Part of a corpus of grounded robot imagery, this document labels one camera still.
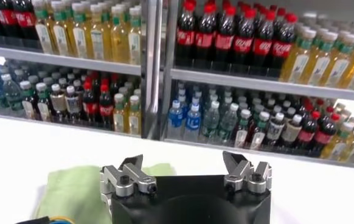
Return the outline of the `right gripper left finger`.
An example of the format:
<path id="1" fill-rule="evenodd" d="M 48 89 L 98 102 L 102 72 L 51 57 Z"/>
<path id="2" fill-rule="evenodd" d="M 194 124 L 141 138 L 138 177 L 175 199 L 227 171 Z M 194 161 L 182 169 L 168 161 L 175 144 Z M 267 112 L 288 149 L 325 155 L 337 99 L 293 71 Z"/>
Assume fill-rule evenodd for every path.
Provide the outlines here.
<path id="1" fill-rule="evenodd" d="M 100 170 L 100 195 L 108 198 L 115 193 L 118 197 L 130 197 L 134 187 L 143 194 L 154 194 L 158 187 L 156 178 L 141 170 L 143 155 L 126 158 L 120 167 L 104 166 Z"/>

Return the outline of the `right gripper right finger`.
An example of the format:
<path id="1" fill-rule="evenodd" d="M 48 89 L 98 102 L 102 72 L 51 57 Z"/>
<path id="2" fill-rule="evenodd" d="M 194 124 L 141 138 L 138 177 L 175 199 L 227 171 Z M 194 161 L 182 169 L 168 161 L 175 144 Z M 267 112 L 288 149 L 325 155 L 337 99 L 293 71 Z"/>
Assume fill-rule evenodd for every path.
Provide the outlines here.
<path id="1" fill-rule="evenodd" d="M 234 194 L 247 189 L 252 194 L 264 194 L 272 188 L 272 167 L 267 162 L 257 166 L 242 154 L 223 152 L 228 174 L 224 176 L 224 188 Z"/>

